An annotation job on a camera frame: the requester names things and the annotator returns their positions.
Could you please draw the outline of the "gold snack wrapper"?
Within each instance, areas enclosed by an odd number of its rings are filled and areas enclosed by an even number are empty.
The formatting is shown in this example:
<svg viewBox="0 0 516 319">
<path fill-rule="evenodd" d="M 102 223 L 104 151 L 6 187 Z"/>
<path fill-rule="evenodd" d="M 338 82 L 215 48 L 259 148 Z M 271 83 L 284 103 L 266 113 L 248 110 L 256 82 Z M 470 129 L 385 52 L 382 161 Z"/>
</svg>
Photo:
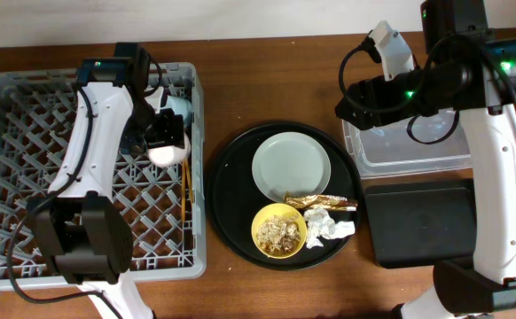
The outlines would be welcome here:
<svg viewBox="0 0 516 319">
<path fill-rule="evenodd" d="M 298 210 L 324 209 L 354 212 L 358 207 L 358 202 L 352 198 L 324 194 L 293 196 L 289 192 L 284 196 L 284 203 Z"/>
</svg>

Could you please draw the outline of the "yellow bowl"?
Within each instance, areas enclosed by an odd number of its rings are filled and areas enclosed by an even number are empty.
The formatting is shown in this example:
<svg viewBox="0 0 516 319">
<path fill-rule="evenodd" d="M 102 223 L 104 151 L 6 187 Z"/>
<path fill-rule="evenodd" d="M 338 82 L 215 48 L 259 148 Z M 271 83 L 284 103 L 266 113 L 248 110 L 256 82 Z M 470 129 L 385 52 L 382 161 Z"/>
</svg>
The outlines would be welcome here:
<svg viewBox="0 0 516 319">
<path fill-rule="evenodd" d="M 299 243 L 298 248 L 294 253 L 291 253 L 291 254 L 289 254 L 287 256 L 283 256 L 283 257 L 276 257 L 276 256 L 271 256 L 271 255 L 263 252 L 260 249 L 260 247 L 258 246 L 258 242 L 256 239 L 257 229 L 266 219 L 268 219 L 269 217 L 271 217 L 273 215 L 295 218 L 295 221 L 297 222 L 297 224 L 299 226 L 299 231 L 301 233 L 301 242 Z M 256 245 L 256 247 L 259 249 L 259 251 L 261 253 L 263 253 L 267 257 L 273 258 L 273 259 L 286 259 L 286 258 L 289 258 L 289 257 L 292 257 L 293 255 L 295 255 L 297 252 L 300 251 L 300 249 L 302 249 L 303 246 L 305 246 L 307 230 L 308 229 L 307 229 L 306 222 L 305 222 L 302 214 L 298 210 L 296 210 L 295 208 L 293 208 L 287 204 L 275 203 L 275 204 L 270 204 L 270 205 L 265 206 L 256 214 L 256 216 L 254 217 L 253 223 L 252 223 L 251 234 L 252 234 L 252 239 L 254 241 L 254 244 Z"/>
</svg>

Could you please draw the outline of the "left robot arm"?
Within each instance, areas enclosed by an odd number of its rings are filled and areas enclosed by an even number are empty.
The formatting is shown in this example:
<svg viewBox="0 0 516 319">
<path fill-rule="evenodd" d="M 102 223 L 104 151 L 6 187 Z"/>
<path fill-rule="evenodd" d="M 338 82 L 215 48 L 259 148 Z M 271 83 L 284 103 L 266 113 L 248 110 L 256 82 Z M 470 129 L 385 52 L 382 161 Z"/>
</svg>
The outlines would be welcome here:
<svg viewBox="0 0 516 319">
<path fill-rule="evenodd" d="M 131 277 L 133 234 L 113 203 L 119 152 L 156 167 L 185 160 L 184 117 L 169 106 L 155 61 L 139 43 L 117 43 L 110 58 L 86 58 L 77 71 L 77 114 L 66 154 L 45 197 L 31 198 L 23 221 L 47 269 L 79 288 L 104 318 L 153 318 Z"/>
</svg>

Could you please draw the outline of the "blue plastic cup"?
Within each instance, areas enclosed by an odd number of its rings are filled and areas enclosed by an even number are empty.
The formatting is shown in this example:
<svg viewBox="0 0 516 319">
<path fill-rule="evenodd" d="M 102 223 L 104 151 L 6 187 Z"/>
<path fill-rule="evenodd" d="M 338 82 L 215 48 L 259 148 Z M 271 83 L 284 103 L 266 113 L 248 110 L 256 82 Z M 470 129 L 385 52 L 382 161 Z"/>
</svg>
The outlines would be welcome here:
<svg viewBox="0 0 516 319">
<path fill-rule="evenodd" d="M 154 109 L 156 114 L 164 110 L 171 110 L 174 115 L 183 117 L 184 127 L 188 128 L 192 124 L 193 108 L 192 103 L 185 98 L 172 96 L 163 87 L 159 87 L 149 97 L 146 98 L 148 104 Z"/>
</svg>

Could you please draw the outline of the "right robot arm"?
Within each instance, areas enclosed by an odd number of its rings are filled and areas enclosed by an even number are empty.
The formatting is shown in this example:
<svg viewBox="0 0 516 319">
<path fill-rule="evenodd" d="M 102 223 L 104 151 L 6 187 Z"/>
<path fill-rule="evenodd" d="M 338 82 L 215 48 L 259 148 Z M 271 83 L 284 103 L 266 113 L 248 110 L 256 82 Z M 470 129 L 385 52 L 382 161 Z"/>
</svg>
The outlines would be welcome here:
<svg viewBox="0 0 516 319">
<path fill-rule="evenodd" d="M 337 116 L 359 129 L 457 112 L 473 165 L 477 234 L 469 258 L 440 261 L 433 286 L 395 318 L 463 318 L 516 308 L 516 39 L 448 35 L 423 67 L 342 85 Z"/>
</svg>

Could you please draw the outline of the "food scraps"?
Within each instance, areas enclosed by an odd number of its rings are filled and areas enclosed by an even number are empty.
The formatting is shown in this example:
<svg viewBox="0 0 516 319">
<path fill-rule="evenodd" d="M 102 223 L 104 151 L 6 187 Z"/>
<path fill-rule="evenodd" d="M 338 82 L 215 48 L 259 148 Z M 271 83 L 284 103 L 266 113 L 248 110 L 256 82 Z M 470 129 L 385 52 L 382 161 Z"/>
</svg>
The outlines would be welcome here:
<svg viewBox="0 0 516 319">
<path fill-rule="evenodd" d="M 294 217 L 273 215 L 258 227 L 256 239 L 263 252 L 283 257 L 297 250 L 301 233 Z"/>
</svg>

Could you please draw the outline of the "pink plastic cup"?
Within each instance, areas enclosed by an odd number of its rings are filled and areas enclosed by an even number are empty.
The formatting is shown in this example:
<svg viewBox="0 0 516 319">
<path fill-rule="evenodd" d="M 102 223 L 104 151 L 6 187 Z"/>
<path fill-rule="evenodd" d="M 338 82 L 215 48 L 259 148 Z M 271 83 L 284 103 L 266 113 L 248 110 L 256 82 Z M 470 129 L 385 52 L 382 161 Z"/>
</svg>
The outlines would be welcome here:
<svg viewBox="0 0 516 319">
<path fill-rule="evenodd" d="M 191 141 L 184 133 L 184 146 L 163 146 L 147 150 L 149 160 L 156 167 L 169 167 L 180 164 L 188 158 L 191 153 Z"/>
</svg>

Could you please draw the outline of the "white tissue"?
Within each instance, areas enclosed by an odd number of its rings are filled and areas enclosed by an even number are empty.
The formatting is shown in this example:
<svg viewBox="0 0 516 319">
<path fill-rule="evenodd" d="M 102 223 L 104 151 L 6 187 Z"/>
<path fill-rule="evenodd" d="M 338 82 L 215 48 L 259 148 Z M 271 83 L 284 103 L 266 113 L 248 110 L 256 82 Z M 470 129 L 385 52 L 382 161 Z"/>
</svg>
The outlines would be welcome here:
<svg viewBox="0 0 516 319">
<path fill-rule="evenodd" d="M 303 214 L 307 224 L 306 248 L 323 247 L 320 238 L 333 240 L 356 233 L 354 222 L 336 222 L 329 212 L 322 208 L 309 209 Z"/>
</svg>

